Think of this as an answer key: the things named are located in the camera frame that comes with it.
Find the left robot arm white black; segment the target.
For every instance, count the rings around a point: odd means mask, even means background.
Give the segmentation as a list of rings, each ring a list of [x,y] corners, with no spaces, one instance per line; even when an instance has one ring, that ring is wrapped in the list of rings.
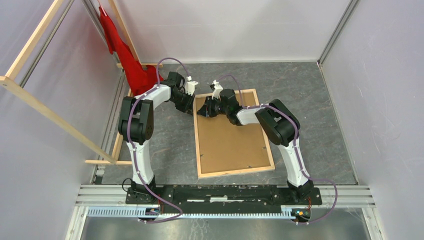
[[[131,153],[133,176],[129,194],[136,194],[145,204],[157,198],[155,177],[151,167],[149,143],[154,132],[154,110],[165,102],[172,102],[183,113],[193,114],[197,81],[170,72],[167,79],[156,83],[140,95],[127,96],[122,101],[118,132]]]

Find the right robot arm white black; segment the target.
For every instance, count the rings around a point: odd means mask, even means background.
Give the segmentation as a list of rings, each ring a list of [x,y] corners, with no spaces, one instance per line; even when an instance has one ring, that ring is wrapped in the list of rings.
[[[206,118],[225,115],[236,126],[259,124],[281,153],[287,170],[289,199],[295,204],[302,204],[309,198],[314,183],[308,178],[298,143],[300,123],[279,99],[267,104],[244,106],[237,100],[234,90],[223,89],[218,97],[207,96],[196,113]]]

